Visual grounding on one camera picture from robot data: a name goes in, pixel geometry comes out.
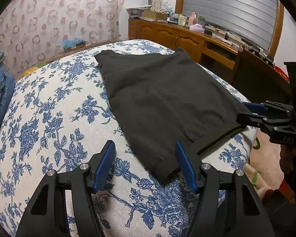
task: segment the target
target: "metal screw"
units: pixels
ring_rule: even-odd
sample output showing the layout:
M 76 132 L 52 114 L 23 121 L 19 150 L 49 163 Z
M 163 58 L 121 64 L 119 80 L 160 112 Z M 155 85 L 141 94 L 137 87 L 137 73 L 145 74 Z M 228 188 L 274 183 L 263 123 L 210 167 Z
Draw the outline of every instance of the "metal screw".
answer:
M 243 176 L 244 172 L 241 169 L 237 169 L 236 174 L 239 175 L 239 176 Z
M 80 165 L 80 168 L 81 168 L 82 170 L 85 170 L 85 169 L 87 169 L 88 167 L 89 167 L 89 165 L 88 165 L 87 163 L 83 163 L 83 164 Z
M 211 165 L 208 164 L 208 163 L 204 163 L 204 164 L 202 165 L 202 168 L 204 168 L 205 170 L 209 170 L 209 169 L 211 168 Z
M 55 174 L 55 170 L 54 169 L 51 169 L 51 170 L 48 170 L 47 171 L 47 175 L 48 176 L 52 176 L 52 175 L 54 175 Z

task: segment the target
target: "black t-shirt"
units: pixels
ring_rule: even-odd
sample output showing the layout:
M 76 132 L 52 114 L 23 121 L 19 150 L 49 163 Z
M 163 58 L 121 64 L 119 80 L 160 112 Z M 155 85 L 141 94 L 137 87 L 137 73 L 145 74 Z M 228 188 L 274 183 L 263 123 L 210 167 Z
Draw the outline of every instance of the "black t-shirt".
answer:
M 163 181 L 177 172 L 175 144 L 200 153 L 241 128 L 248 109 L 181 48 L 170 55 L 95 55 L 111 110 L 136 157 Z

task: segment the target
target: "bed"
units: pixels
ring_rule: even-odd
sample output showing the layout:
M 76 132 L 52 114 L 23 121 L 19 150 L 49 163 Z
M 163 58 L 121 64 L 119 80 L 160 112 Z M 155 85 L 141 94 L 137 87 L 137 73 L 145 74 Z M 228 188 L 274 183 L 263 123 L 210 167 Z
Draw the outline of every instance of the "bed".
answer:
M 93 196 L 106 236 L 183 236 L 192 220 L 197 195 L 179 173 L 166 186 L 158 184 L 128 145 L 110 110 L 94 54 L 111 49 L 122 54 L 169 50 L 147 40 L 132 40 L 85 50 L 50 63 L 16 83 L 0 131 L 0 223 L 15 236 L 30 197 L 49 169 L 70 171 L 115 142 L 116 159 L 106 184 Z M 247 99 L 205 69 L 240 101 Z M 204 162 L 233 172 L 242 169 L 256 137 L 256 129 L 218 143 Z M 224 191 L 220 191 L 220 204 Z M 67 217 L 72 236 L 78 236 L 70 191 Z

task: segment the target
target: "window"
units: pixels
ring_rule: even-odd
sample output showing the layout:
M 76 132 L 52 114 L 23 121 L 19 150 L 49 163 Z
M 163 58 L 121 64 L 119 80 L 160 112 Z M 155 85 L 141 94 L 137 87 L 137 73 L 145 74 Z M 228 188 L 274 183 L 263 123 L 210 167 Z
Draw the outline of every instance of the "window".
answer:
M 268 50 L 276 25 L 277 0 L 184 0 L 183 14 L 191 12 Z

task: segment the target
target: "blue gripper pad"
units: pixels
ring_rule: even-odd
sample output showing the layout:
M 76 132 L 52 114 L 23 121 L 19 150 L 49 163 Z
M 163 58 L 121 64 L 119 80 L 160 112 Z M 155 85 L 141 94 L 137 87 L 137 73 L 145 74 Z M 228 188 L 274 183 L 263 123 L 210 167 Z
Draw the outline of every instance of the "blue gripper pad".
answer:
M 175 156 L 183 173 L 186 186 L 190 189 L 190 191 L 197 193 L 199 188 L 196 185 L 195 171 L 179 141 L 176 142 Z
M 103 188 L 106 178 L 109 174 L 109 170 L 111 168 L 111 165 L 113 163 L 113 160 L 115 158 L 115 143 L 113 141 L 110 142 L 108 148 L 104 146 L 103 150 L 104 156 L 100 162 L 100 165 L 97 168 L 97 171 L 95 173 L 95 181 L 93 185 L 93 189 L 95 192 L 98 192 L 100 189 Z
M 242 104 L 245 105 L 252 113 L 255 113 L 258 115 L 264 115 L 265 112 L 268 110 L 268 108 L 263 104 L 250 103 L 250 102 L 243 102 Z

